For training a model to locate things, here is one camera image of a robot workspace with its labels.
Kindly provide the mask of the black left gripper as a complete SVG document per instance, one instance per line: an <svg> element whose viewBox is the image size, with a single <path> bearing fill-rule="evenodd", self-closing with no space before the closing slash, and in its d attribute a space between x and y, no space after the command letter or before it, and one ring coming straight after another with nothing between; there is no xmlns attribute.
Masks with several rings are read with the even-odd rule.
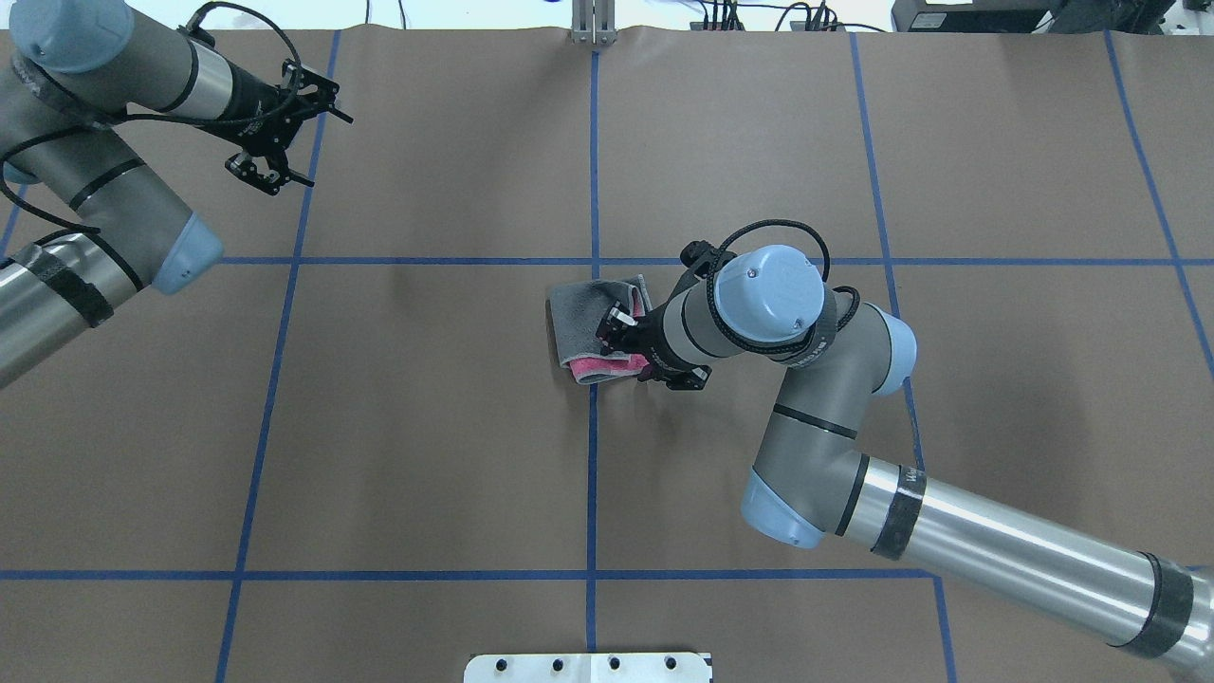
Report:
<svg viewBox="0 0 1214 683"><path fill-rule="evenodd" d="M289 165L287 147L301 125L320 114L353 124L354 118L339 103L340 86L311 66L284 61L279 82L265 82L240 66L231 70L231 142L243 150L229 156L225 169L231 176L276 197L289 184L313 189L314 181Z"/></svg>

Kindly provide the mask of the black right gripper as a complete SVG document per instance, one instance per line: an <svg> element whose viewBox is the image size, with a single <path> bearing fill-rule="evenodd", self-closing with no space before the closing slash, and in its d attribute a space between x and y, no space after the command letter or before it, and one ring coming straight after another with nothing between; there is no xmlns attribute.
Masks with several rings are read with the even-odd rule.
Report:
<svg viewBox="0 0 1214 683"><path fill-rule="evenodd" d="M665 308L656 308L646 315L630 315L622 304L611 304L599 320L599 341L615 345L615 351L643 355L648 362L637 376L645 381L659 381L673 392L702 392L711 376L710 366L694 366L673 353L665 337Z"/></svg>

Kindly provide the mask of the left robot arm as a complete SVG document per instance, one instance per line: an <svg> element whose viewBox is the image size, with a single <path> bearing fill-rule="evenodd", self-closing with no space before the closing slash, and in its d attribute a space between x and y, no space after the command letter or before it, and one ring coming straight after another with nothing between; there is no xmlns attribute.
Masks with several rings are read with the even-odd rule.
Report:
<svg viewBox="0 0 1214 683"><path fill-rule="evenodd" d="M177 294L225 255L208 222L119 133L183 125L237 147L225 169L268 195L312 187L290 165L304 123L348 120L339 84L279 27L278 82L222 55L217 1L169 28L125 1L16 1L2 64L2 197L52 230L2 258L2 385L152 288Z"/></svg>

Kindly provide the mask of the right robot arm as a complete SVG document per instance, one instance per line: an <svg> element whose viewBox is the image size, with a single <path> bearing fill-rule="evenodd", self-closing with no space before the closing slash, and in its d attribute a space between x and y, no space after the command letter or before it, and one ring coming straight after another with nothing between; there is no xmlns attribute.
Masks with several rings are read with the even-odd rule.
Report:
<svg viewBox="0 0 1214 683"><path fill-rule="evenodd" d="M641 380L702 389L749 353L785 369L741 511L767 537L811 548L833 533L886 560L959 579L1165 667L1212 679L1212 574L870 459L857 444L873 398L910 376L917 338L858 295L835 291L800 250L685 247L666 303L615 300L596 337L643 355Z"/></svg>

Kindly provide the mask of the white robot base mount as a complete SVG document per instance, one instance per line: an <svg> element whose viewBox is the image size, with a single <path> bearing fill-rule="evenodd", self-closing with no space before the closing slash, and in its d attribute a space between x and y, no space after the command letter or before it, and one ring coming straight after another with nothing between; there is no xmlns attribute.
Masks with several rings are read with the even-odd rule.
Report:
<svg viewBox="0 0 1214 683"><path fill-rule="evenodd" d="M714 682L711 655L694 651L486 654L464 682Z"/></svg>

